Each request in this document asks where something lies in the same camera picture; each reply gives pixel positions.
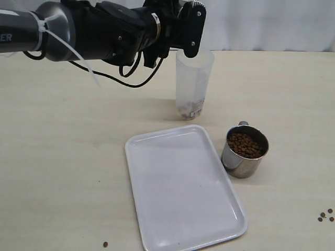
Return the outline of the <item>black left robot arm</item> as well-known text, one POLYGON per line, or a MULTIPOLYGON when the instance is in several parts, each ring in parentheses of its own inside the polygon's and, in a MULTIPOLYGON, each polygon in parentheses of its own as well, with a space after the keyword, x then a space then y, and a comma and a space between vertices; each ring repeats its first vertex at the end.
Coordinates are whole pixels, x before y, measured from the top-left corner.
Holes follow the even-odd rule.
POLYGON ((45 2, 35 11, 1 10, 1 52, 40 51, 50 61, 103 60, 131 66, 137 53, 154 68, 170 48, 197 55, 206 19, 199 1, 45 2))

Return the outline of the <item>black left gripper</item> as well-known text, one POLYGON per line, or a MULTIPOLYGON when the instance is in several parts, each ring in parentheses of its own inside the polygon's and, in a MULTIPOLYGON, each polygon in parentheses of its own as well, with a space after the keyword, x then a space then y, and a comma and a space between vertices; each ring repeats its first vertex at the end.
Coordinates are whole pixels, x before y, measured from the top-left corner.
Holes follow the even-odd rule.
POLYGON ((187 58, 199 51, 206 7, 200 1, 144 1, 143 7, 159 20, 158 39, 143 49, 144 66, 154 68, 158 58, 165 59, 171 48, 181 49, 187 58))

